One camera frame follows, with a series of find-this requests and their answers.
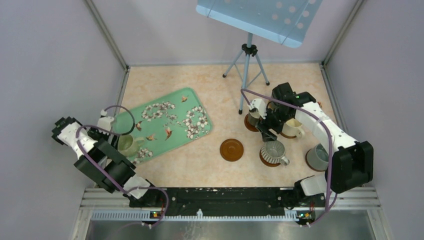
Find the green floral serving tray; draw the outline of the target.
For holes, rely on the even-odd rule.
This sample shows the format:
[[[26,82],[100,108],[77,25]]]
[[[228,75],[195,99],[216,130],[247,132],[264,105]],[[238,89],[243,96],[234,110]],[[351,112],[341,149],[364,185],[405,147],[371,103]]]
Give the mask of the green floral serving tray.
[[[112,129],[117,133],[132,130],[134,138],[145,138],[140,150],[127,159],[134,165],[206,136],[213,125],[192,88],[185,87],[122,112]]]

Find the metallic grey cup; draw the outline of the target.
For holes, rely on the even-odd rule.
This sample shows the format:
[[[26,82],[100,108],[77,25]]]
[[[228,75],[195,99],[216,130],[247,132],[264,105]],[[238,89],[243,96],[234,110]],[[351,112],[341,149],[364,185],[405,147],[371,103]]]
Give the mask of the metallic grey cup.
[[[281,163],[283,166],[290,164],[290,160],[286,156],[286,148],[278,140],[265,142],[259,152],[265,161],[271,164]]]

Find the white and black cup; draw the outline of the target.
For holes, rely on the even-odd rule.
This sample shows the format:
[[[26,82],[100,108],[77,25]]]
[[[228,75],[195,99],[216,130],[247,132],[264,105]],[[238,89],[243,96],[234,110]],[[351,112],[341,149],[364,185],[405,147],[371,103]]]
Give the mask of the white and black cup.
[[[256,125],[260,122],[261,116],[257,111],[249,111],[247,115],[247,122],[252,126],[256,127]]]

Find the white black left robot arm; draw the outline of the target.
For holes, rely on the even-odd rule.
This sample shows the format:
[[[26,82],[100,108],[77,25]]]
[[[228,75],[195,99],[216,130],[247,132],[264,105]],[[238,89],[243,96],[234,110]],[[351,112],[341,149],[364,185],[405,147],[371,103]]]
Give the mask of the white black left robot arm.
[[[160,202],[159,191],[136,175],[136,166],[108,142],[108,133],[83,127],[68,116],[54,124],[52,138],[75,152],[74,166],[98,187],[109,193],[122,192],[130,199],[141,199],[149,207]]]

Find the dark brown wooden coaster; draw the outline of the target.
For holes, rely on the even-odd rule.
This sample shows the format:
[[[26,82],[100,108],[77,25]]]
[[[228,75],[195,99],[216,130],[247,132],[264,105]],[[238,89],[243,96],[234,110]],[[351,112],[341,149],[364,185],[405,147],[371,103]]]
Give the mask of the dark brown wooden coaster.
[[[219,148],[221,157],[228,162],[235,162],[242,158],[244,154],[243,144],[234,138],[224,140]]]

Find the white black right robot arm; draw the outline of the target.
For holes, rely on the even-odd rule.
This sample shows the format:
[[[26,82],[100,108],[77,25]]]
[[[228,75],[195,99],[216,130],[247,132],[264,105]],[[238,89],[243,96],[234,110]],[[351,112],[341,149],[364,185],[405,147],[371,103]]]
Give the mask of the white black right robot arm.
[[[272,90],[273,108],[261,98],[249,104],[250,113],[259,115],[255,128],[262,140],[276,140],[289,120],[297,120],[319,141],[331,160],[323,174],[298,180],[293,200],[307,206],[314,195],[330,190],[340,194],[369,183],[374,173],[374,148],[368,141],[360,142],[348,135],[321,109],[317,100],[307,91],[296,93],[289,83],[279,84]]]

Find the pale green cup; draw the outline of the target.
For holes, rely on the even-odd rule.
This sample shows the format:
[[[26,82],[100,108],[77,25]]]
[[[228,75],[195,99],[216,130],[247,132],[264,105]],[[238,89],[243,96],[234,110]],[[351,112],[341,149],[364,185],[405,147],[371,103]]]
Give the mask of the pale green cup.
[[[134,138],[132,135],[122,135],[117,142],[117,150],[125,157],[133,157],[141,149],[144,144],[144,137]]]

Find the cream cup with yellow inside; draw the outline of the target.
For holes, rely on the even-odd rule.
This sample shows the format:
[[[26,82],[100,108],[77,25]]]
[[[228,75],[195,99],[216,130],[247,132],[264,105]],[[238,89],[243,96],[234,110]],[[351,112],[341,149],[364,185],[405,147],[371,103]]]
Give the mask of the cream cup with yellow inside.
[[[302,123],[292,118],[287,120],[282,127],[281,135],[288,139],[303,138],[305,131],[302,128]]]

